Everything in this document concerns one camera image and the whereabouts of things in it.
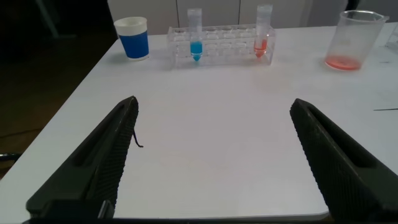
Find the cup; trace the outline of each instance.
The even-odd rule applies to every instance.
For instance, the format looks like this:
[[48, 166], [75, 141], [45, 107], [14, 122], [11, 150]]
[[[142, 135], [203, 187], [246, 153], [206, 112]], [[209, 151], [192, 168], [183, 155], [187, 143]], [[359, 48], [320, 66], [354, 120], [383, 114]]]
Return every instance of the cup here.
[[339, 70], [359, 70], [388, 19], [371, 11], [342, 12], [325, 63]]
[[149, 57], [146, 18], [127, 17], [114, 22], [114, 26], [130, 60], [139, 61]]

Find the test tube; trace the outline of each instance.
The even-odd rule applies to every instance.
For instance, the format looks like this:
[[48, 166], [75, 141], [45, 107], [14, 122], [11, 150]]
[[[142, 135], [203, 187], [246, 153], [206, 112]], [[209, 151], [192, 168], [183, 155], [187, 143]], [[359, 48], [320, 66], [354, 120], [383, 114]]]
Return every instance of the test tube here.
[[188, 9], [188, 21], [191, 34], [191, 55], [197, 62], [203, 52], [201, 44], [201, 9]]
[[263, 56], [267, 49], [267, 34], [271, 25], [271, 4], [260, 4], [257, 6], [256, 41], [254, 52], [257, 58]]

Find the blue cup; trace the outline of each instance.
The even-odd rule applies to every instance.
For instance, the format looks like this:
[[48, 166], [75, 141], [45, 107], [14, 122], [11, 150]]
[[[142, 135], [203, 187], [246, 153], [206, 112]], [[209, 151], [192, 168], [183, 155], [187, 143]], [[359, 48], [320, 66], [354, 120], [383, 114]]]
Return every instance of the blue cup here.
[[146, 18], [127, 17], [116, 21], [114, 26], [129, 59], [137, 61], [149, 57]]

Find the white table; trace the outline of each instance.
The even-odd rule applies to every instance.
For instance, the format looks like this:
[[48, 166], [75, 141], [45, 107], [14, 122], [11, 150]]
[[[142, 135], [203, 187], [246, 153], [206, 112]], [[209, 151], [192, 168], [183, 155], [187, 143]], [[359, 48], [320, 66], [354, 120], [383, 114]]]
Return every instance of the white table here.
[[317, 106], [398, 173], [398, 55], [386, 24], [358, 72], [322, 62], [334, 27], [278, 29], [270, 67], [168, 70], [165, 36], [149, 59], [126, 60], [120, 41], [82, 81], [0, 181], [0, 222], [29, 218], [25, 203], [122, 99], [137, 97], [133, 142], [115, 217], [320, 218], [328, 211], [289, 115]]

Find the glass beaker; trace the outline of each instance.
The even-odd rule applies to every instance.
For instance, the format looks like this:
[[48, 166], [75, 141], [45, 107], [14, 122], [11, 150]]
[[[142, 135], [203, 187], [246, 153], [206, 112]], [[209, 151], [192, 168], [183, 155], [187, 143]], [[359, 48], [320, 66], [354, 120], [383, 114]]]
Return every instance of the glass beaker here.
[[359, 70], [388, 19], [371, 11], [342, 12], [325, 63], [340, 70]]

